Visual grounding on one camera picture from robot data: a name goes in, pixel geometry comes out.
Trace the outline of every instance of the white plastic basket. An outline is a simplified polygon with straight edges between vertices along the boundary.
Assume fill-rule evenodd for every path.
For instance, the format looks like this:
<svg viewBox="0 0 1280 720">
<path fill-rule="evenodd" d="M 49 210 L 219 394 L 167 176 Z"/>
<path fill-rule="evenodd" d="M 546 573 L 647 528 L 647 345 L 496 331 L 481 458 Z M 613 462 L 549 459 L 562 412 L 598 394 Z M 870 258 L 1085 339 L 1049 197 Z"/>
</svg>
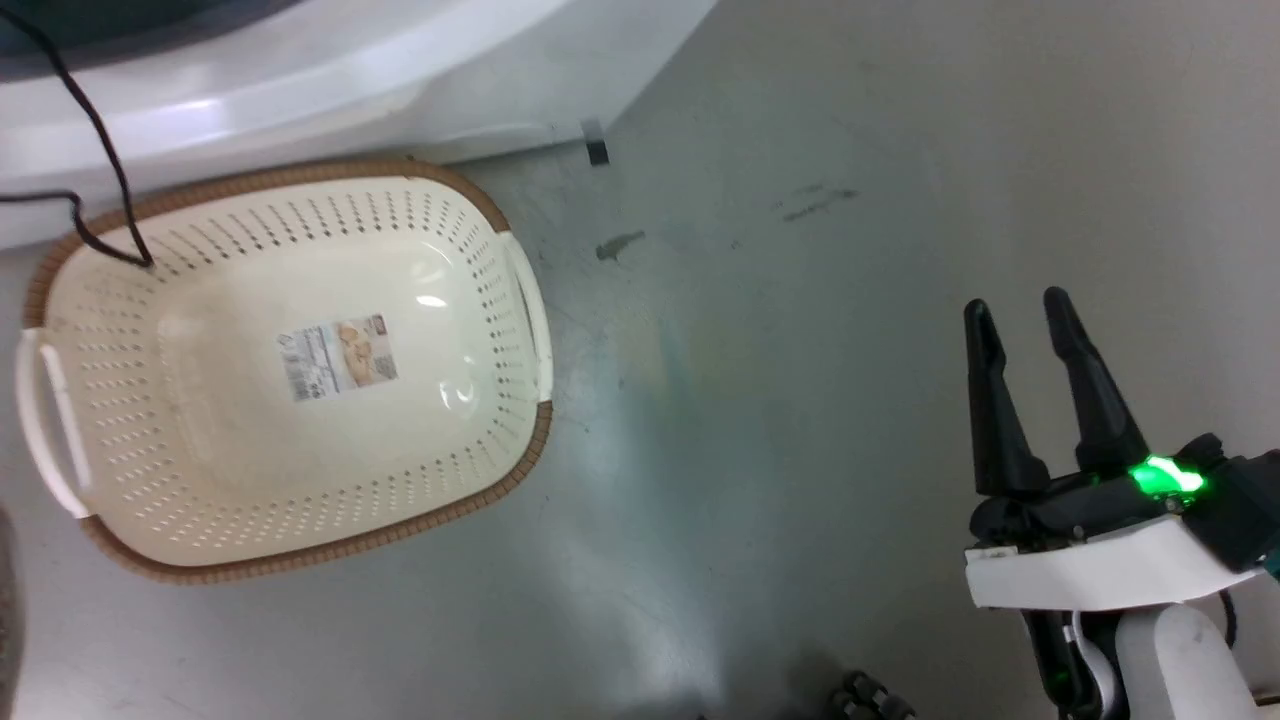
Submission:
<svg viewBox="0 0 1280 720">
<path fill-rule="evenodd" d="M 319 165 L 138 211 L 156 265 L 67 238 L 32 283 L 17 363 L 41 477 L 132 569 L 209 582 L 347 555 L 486 505 L 536 461 L 545 311 L 466 181 Z M 129 247 L 120 224 L 93 229 Z"/>
</svg>

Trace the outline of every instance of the brown basket rim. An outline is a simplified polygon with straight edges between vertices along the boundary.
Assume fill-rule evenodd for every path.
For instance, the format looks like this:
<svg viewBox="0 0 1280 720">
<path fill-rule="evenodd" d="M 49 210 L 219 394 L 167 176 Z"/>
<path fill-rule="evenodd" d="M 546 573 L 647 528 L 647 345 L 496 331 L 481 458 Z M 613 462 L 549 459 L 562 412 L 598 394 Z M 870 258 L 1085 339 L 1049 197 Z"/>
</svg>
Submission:
<svg viewBox="0 0 1280 720">
<path fill-rule="evenodd" d="M 330 179 L 392 176 L 428 178 L 447 184 L 470 200 L 480 210 L 485 219 L 489 220 L 494 232 L 511 229 L 511 225 L 507 223 L 507 218 L 483 190 L 452 170 L 417 160 L 352 160 L 316 163 L 237 176 L 193 184 L 148 197 L 134 204 L 134 215 L 138 220 L 143 220 L 146 218 L 170 213 L 173 210 L 198 205 L 201 202 L 210 202 L 261 190 L 324 182 Z M 124 213 L 122 210 L 115 210 L 93 218 L 87 223 L 87 225 L 95 234 L 101 234 L 123 227 L 124 223 Z M 49 302 L 49 292 L 52 288 L 54 278 L 56 277 L 58 270 L 61 269 L 63 264 L 67 263 L 72 254 L 74 254 L 81 246 L 82 241 L 79 234 L 70 232 L 58 240 L 50 249 L 45 260 L 36 269 L 31 283 L 27 286 L 27 299 L 23 305 L 23 328 L 38 328 L 44 325 L 45 307 Z M 515 489 L 541 457 L 543 448 L 545 447 L 547 438 L 550 433 L 550 424 L 552 402 L 548 400 L 538 404 L 538 418 L 534 421 L 534 434 L 530 438 L 524 455 L 516 462 L 516 466 L 488 488 L 443 507 L 387 525 L 385 528 L 369 530 L 349 538 L 302 550 L 280 552 L 251 560 L 239 560 L 236 562 L 220 562 L 215 565 L 169 565 L 152 560 L 125 544 L 119 537 L 115 536 L 115 533 L 110 530 L 110 528 L 106 527 L 106 523 L 96 515 L 82 519 L 81 528 L 84 530 L 84 534 L 93 541 L 93 544 L 96 544 L 99 550 L 127 570 L 151 578 L 152 580 L 165 583 L 197 585 L 294 570 L 315 565 L 317 562 L 325 562 L 328 560 L 347 557 L 357 552 L 384 546 L 392 541 L 407 538 L 408 536 L 429 530 L 448 523 L 449 520 L 456 520 L 463 515 L 475 512 L 476 510 L 498 501 Z"/>
</svg>

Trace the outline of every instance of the white handle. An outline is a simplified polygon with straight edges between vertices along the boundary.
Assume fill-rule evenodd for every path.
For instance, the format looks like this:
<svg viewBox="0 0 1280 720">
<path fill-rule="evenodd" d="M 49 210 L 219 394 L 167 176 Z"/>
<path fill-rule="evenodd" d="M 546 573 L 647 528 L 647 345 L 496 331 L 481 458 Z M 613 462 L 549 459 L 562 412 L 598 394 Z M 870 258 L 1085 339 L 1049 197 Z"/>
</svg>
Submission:
<svg viewBox="0 0 1280 720">
<path fill-rule="evenodd" d="M 67 375 L 63 374 L 58 351 L 45 345 L 40 328 L 27 328 L 22 331 L 22 341 L 18 343 L 18 359 L 14 363 L 15 382 L 18 393 L 18 420 L 22 423 L 22 433 L 27 437 L 27 448 L 36 461 L 36 469 L 41 479 L 49 486 L 49 492 L 54 495 L 59 505 L 67 509 L 76 518 L 88 518 L 88 509 L 81 501 L 77 489 L 63 473 L 61 464 L 54 452 L 50 441 L 52 428 L 45 413 L 45 404 L 40 397 L 40 382 L 37 377 L 36 355 L 45 363 L 46 378 L 54 386 L 54 398 L 58 402 L 58 414 L 67 433 L 67 445 L 70 448 L 72 464 L 76 466 L 76 475 L 81 484 L 88 484 L 88 460 L 84 456 L 84 446 L 81 442 L 79 429 L 76 427 L 70 397 L 67 396 Z"/>
<path fill-rule="evenodd" d="M 547 307 L 543 305 L 543 293 L 538 290 L 538 278 L 534 275 L 534 266 L 529 264 L 529 256 L 520 241 L 511 232 L 502 233 L 507 240 L 507 249 L 516 270 L 516 281 L 520 283 L 520 292 L 525 296 L 525 309 L 529 310 L 529 325 L 534 331 L 534 352 L 538 355 L 538 401 L 552 398 L 552 329 L 547 324 Z"/>
</svg>

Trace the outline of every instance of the product label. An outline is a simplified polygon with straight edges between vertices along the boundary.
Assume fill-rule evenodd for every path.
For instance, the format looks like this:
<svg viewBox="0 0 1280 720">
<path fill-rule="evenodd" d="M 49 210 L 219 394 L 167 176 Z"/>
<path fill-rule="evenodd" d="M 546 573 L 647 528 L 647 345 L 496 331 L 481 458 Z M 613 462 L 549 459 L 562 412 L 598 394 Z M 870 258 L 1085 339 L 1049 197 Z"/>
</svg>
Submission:
<svg viewBox="0 0 1280 720">
<path fill-rule="evenodd" d="M 294 402 L 396 379 L 381 315 L 302 328 L 276 337 Z"/>
</svg>

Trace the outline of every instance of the cord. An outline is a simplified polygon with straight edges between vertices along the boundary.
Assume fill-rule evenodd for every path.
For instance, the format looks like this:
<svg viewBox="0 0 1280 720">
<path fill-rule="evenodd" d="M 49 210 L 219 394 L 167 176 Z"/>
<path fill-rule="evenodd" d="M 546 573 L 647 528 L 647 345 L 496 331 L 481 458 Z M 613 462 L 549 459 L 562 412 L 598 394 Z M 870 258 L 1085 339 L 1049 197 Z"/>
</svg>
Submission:
<svg viewBox="0 0 1280 720">
<path fill-rule="evenodd" d="M 1222 601 L 1222 614 L 1226 615 L 1226 632 L 1222 633 L 1222 639 L 1226 642 L 1226 647 L 1235 647 L 1235 637 L 1240 630 L 1240 620 L 1235 615 L 1235 601 L 1231 600 L 1231 593 L 1228 591 L 1217 592 L 1219 600 Z"/>
<path fill-rule="evenodd" d="M 22 31 L 31 38 L 32 42 L 36 44 L 37 47 L 40 47 L 45 56 L 49 58 L 49 64 L 52 65 L 54 72 L 58 73 L 58 78 L 63 81 L 63 86 L 67 87 L 67 92 L 70 92 L 72 97 L 76 99 L 76 104 L 81 106 L 81 110 L 84 110 L 84 114 L 88 115 L 88 120 L 93 123 L 93 129 L 97 132 L 97 138 L 102 142 L 102 150 L 106 152 L 106 159 L 111 163 L 111 169 L 115 170 L 115 181 L 120 186 L 120 199 L 124 202 L 124 219 L 129 225 L 129 234 L 133 236 L 133 245 L 137 246 L 138 255 L 134 256 L 116 250 L 90 232 L 88 227 L 84 224 L 84 219 L 81 217 L 81 209 L 84 202 L 81 200 L 79 195 L 72 192 L 70 190 L 0 195 L 0 202 L 9 204 L 69 200 L 72 204 L 72 223 L 76 224 L 76 232 L 79 233 L 84 245 L 88 245 L 104 255 L 129 263 L 131 265 L 150 268 L 155 263 L 151 259 L 151 251 L 147 250 L 147 243 L 142 241 L 142 233 L 138 232 L 138 222 L 133 217 L 133 196 L 129 193 L 129 181 L 124 177 L 124 167 L 120 165 L 120 156 L 115 154 L 115 146 L 111 143 L 111 136 L 106 132 L 106 123 L 102 122 L 102 117 L 99 115 L 93 104 L 90 102 L 88 96 L 84 95 L 84 91 L 81 90 L 81 86 L 72 77 L 70 70 L 67 68 L 67 63 L 63 61 L 63 56 L 58 51 L 58 46 L 54 45 L 54 41 L 50 40 L 44 31 L 12 12 L 5 10 L 4 8 L 0 8 L 0 18 L 4 18 L 9 24 Z"/>
</svg>

